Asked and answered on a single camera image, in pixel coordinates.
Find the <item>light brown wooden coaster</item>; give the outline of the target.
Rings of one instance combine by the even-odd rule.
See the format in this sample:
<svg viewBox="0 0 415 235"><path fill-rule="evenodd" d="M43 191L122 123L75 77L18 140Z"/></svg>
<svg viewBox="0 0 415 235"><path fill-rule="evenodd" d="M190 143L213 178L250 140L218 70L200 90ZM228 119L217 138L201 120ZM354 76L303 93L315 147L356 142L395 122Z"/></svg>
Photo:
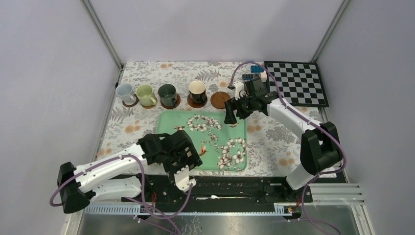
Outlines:
<svg viewBox="0 0 415 235"><path fill-rule="evenodd" d="M158 103L158 99L155 97L147 97L147 98L142 98L140 100L141 106L145 109L151 109L154 108L157 103Z"/></svg>

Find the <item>dark green mug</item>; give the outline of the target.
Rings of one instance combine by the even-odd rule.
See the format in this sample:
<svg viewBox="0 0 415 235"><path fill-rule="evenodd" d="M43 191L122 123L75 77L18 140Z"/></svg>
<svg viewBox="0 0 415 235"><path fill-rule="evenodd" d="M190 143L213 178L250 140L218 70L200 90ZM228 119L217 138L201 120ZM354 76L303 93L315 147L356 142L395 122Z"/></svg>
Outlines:
<svg viewBox="0 0 415 235"><path fill-rule="evenodd" d="M160 98L175 97L177 94L176 88L171 84L164 84L158 89Z"/></svg>

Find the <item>cream black mug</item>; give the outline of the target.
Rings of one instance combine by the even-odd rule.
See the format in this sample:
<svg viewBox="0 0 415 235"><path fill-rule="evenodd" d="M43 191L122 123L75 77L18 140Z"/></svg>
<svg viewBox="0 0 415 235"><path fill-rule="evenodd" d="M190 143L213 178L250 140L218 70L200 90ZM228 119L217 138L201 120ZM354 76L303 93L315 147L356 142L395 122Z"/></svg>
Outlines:
<svg viewBox="0 0 415 235"><path fill-rule="evenodd" d="M195 80L192 81L189 86L189 95L190 100L198 105L206 104L207 103L207 95L206 95L206 86L202 81Z"/></svg>

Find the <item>dark brown wooden coaster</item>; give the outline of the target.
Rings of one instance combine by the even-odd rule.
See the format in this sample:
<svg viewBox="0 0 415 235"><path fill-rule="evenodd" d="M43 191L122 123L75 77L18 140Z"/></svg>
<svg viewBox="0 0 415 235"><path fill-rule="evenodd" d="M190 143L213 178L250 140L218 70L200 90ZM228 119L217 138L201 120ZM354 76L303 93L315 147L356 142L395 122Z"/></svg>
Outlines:
<svg viewBox="0 0 415 235"><path fill-rule="evenodd" d="M123 102L122 102L123 106L124 106L124 107L127 107L127 108L134 107L134 106L136 106L138 103L139 103L139 100L138 100L138 99L136 99L136 100L135 100L135 102L133 102L133 103L127 103L127 102L125 102L125 101L123 101Z"/></svg>

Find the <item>pale green mug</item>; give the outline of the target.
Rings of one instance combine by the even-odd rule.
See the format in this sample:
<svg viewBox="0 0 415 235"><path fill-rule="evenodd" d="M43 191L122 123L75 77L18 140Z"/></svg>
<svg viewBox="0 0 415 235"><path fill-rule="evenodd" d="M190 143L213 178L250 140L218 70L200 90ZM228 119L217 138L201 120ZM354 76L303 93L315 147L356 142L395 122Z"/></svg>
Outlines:
<svg viewBox="0 0 415 235"><path fill-rule="evenodd" d="M155 98L154 89L150 85L141 85L136 89L136 95L139 102L142 98L153 97Z"/></svg>

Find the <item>light blue mug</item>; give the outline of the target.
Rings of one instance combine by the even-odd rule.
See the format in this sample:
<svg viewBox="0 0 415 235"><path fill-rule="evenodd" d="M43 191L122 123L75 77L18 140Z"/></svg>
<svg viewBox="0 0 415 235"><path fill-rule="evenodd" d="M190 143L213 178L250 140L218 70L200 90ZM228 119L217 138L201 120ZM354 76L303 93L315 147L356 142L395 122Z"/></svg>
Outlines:
<svg viewBox="0 0 415 235"><path fill-rule="evenodd" d="M137 99L133 91L133 86L128 83L118 85L115 93L122 101L127 103L133 103Z"/></svg>

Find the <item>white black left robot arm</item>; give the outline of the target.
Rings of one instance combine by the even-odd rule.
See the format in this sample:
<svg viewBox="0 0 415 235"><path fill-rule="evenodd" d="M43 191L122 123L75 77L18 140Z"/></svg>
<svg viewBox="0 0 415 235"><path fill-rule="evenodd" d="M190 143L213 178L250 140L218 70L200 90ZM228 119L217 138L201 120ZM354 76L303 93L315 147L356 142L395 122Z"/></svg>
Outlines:
<svg viewBox="0 0 415 235"><path fill-rule="evenodd" d="M102 160L78 166L71 162L62 164L58 188L49 203L70 214L83 210L94 201L121 198L146 201L151 198L152 189L143 170L152 164L161 164L169 183L187 192L196 185L190 171L202 163L200 154L184 130L173 134L147 134Z"/></svg>

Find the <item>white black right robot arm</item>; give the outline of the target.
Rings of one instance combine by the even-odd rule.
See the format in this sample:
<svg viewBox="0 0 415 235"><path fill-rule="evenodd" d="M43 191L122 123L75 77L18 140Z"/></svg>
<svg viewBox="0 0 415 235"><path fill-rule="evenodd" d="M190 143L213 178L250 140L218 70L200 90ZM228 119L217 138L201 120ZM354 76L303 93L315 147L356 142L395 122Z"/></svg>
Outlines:
<svg viewBox="0 0 415 235"><path fill-rule="evenodd" d="M276 119L300 140L300 164L284 179L281 197L288 202L300 195L300 189L327 168L343 159L336 126L321 123L299 113L277 92L269 92L260 78L231 82L234 97L225 102L225 124L235 124L258 111Z"/></svg>

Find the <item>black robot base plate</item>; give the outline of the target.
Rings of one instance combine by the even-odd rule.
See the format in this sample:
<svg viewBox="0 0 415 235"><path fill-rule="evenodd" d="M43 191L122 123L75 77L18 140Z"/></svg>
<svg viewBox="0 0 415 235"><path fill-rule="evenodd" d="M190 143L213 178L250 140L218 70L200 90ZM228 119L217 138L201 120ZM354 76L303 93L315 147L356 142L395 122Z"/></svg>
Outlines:
<svg viewBox="0 0 415 235"><path fill-rule="evenodd" d="M259 203L297 203L312 202L310 190L293 190L284 177L236 177L236 176L194 176L196 185L191 198L217 196L224 199L253 199ZM164 175L146 175L145 200L147 203L178 202L184 200L186 193L179 190Z"/></svg>

